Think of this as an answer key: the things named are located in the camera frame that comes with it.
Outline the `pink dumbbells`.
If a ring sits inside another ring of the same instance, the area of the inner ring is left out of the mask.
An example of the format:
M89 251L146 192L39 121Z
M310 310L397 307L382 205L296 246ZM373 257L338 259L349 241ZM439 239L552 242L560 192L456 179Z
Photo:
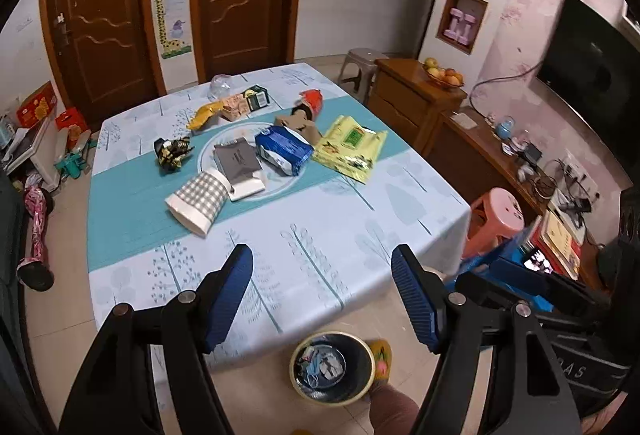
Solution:
M462 12L458 8L452 8L449 12L451 17L449 26L442 32L447 39L468 45L476 17L471 13Z

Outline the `fruit bowl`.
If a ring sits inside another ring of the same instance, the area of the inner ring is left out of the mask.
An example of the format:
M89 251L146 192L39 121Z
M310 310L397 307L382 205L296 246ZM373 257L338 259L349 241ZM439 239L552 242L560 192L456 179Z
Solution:
M433 57L427 57L422 64L422 68L431 81L443 88L447 88L447 90L463 88L464 86L462 73L452 68L441 67Z

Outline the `black gold wrapper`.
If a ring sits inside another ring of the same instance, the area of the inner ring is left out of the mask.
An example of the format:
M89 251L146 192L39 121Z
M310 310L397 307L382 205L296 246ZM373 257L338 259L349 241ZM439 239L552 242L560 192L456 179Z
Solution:
M179 171L183 162L190 158L193 149L190 136L182 136L174 140L165 140L165 138L154 140L157 164L164 173Z

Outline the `yellow embroidered slipper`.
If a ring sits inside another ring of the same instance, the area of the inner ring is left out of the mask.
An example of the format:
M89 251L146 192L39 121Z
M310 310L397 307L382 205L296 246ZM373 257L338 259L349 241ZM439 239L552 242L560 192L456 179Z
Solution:
M390 379L392 369L393 352L390 343L383 339L369 340L367 342L374 357L375 371L372 385L386 384Z

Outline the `white power strip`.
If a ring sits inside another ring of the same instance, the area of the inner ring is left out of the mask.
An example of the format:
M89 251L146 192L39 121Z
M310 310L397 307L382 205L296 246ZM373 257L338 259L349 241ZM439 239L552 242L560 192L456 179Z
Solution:
M600 198L599 187L577 158L565 150L562 158L566 190L576 198L588 198L591 203Z

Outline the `tree pattern tablecloth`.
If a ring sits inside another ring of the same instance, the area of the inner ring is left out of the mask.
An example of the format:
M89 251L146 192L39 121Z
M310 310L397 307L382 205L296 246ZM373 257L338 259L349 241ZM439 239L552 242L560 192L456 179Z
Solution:
M216 146L255 136L286 114L307 88L323 96L318 126L352 117L381 132L374 114L311 66L292 64L239 74L237 90L268 92L268 107L218 120L191 138L192 154L174 173L157 163L153 144L186 135L209 101L206 85L137 106L102 124L88 201L87 264L93 314L103 321L120 302L160 306L194 289L238 244L254 271L224 343L207 359L229 366L305 337L367 303L390 284L396 245L411 247L426 267L454 273L470 208L419 154L390 134L367 182L317 162L296 176L265 166L257 195L226 203L209 232L196 236L170 214L166 199L215 163Z

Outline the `left brown wooden door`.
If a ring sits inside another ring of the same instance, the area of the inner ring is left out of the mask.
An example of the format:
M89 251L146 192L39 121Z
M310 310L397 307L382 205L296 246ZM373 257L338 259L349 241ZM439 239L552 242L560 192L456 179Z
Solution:
M55 82L89 129L158 96L143 0L43 0Z

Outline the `pink patterned scooter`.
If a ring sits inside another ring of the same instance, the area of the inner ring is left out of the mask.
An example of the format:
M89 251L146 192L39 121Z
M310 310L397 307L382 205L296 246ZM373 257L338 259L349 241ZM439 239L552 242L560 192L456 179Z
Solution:
M24 195L26 211L32 219L29 249L16 267L16 276L21 283L34 291L46 292L54 284L54 275L48 262L46 236L47 219L54 208L54 202L47 190L39 185L26 189Z

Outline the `yellow orange snack bag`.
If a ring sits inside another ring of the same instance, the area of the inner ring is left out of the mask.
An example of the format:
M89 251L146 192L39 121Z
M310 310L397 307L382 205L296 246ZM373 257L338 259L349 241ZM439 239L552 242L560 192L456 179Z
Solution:
M222 100L215 100L214 102L201 106L186 127L192 132L198 131L210 118L216 116L216 114L220 114L222 109L224 109L224 102Z

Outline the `grey checked paper cup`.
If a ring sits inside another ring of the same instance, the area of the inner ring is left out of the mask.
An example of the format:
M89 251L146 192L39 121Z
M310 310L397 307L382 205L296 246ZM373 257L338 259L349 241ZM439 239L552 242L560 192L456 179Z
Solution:
M224 174L205 169L170 194L165 203L171 215L194 235L205 238L215 223L231 185Z

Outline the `beige patterned small box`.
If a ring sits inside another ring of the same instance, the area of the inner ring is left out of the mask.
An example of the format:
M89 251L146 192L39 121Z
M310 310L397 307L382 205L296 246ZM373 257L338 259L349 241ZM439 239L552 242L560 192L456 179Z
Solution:
M250 114L250 105L242 93L234 94L222 101L220 114L221 117L233 122Z

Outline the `yellow plastic bag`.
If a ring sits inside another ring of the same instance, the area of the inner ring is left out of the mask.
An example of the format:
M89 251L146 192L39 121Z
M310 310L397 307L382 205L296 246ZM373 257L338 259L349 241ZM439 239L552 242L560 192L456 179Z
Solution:
M369 130L351 116L339 116L314 146L312 158L328 169L366 184L387 134Z

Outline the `blue plastic stool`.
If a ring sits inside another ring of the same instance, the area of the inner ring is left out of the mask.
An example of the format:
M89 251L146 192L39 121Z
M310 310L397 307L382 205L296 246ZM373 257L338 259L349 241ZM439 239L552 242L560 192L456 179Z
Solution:
M448 291L454 290L458 277L472 271L480 278L525 299L532 304L534 311L551 313L554 311L553 305L542 296L546 288L544 276L550 275L550 271L533 269L532 265L525 262L525 254L521 248L524 239L525 231L520 231L511 239L503 240L491 251L464 259L457 273L445 277L445 287Z

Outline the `person's leg brown trousers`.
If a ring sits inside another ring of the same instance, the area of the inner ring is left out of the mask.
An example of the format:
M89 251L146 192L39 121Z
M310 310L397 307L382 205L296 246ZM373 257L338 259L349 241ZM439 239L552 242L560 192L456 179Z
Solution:
M407 435L419 413L418 405L387 382L378 382L369 392L369 419L375 435Z

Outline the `red book stack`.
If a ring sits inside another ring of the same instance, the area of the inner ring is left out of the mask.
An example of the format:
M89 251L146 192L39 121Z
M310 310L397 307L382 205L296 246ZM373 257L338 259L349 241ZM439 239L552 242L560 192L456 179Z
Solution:
M582 246L554 212L538 215L520 247L524 265L533 271L558 273L577 280Z

